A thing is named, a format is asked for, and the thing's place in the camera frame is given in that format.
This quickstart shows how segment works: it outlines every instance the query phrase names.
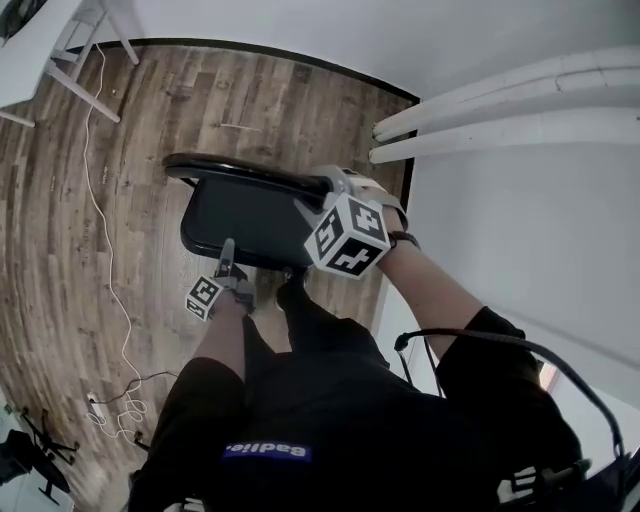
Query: black strap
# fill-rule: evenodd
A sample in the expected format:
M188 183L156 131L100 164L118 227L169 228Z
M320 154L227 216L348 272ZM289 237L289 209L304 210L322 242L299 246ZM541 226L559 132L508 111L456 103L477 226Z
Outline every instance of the black strap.
M399 240L406 240L415 245L418 249L420 249L420 243L418 243L418 239L410 233L405 233L404 231L392 231L389 233L389 241L391 242L391 248L393 249L396 245L398 245Z

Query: black chair seat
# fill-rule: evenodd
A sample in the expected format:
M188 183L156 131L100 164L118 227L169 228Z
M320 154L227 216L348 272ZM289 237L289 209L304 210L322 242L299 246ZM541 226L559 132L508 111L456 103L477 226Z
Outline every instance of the black chair seat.
M48 482L68 494L66 478L44 452L31 442L29 434L11 430L0 444L0 485L35 469Z
M211 155L176 154L163 163L169 176L200 180L181 224L188 251L218 258L233 238L236 263L271 270L311 265L303 245L311 227L294 199L320 212L329 190L322 178Z

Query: blue logo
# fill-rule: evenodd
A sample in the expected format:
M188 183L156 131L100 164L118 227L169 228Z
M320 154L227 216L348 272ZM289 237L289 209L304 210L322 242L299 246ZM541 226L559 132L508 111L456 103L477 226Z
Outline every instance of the blue logo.
M230 444L222 454L223 459L231 457L268 457L270 459L288 459L311 462L311 448L276 441L248 444Z

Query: baseboard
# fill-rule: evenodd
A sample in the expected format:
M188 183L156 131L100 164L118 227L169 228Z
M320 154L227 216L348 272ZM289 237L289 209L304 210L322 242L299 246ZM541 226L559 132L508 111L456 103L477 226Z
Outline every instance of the baseboard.
M420 103L420 98L415 94L405 91L395 85L392 85L379 78L374 78L364 73L354 71L353 69L345 68L333 62L318 59L316 57L310 57L302 53L290 52L288 50L281 50L280 48L273 48L271 46L262 46L258 44L239 43L236 41L226 41L222 39L195 39L195 38L168 38L168 37L152 37L143 39L130 39L132 46L197 46L204 48L222 48L227 50L236 50L241 52L261 53L264 55L270 55L272 57L279 57L282 59L289 59L303 64L309 64L310 66L317 66L319 68L333 71L334 73L340 73L341 75L348 76L355 80L360 80L365 84L377 87L390 94L408 100L412 105ZM117 48L120 47L120 41L109 41L106 43L100 43L101 48ZM79 53L82 47L72 48L68 51ZM415 137L417 131L411 132L409 137ZM409 205L409 190L411 188L411 178L413 177L414 159L410 158L405 160L404 176L402 180L402 192L400 194L400 204L402 204L405 210Z

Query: wooden floor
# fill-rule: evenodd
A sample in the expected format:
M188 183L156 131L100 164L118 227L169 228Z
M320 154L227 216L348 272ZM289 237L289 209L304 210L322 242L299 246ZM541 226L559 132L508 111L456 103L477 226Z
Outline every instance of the wooden floor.
M114 284L133 320L127 355L140 373L179 372L203 332L185 311L184 293L215 261L187 253L179 237L191 189L163 174L163 156L201 151L304 173L335 163L400 193L404 163L373 168L371 127L409 106L357 80L288 60L203 48L147 47L133 67L120 49L106 52L101 99L122 115L94 112L89 167L115 246ZM92 52L80 82L98 88ZM78 510L97 510L101 493L144 454L110 439L86 418L86 394L120 394L133 378L121 348L122 312L107 287L109 253L84 180L88 106L49 79L36 98L12 110L35 129L0 122L0 387L15 407L41 407L59 437L79 441L76 465L61 465ZM279 275L258 272L255 314L265 339L288 349L272 300ZM372 321L381 277L361 282L315 272L310 294L340 316ZM173 378L143 384L149 412L126 425L148 440ZM110 432L124 407L109 407Z

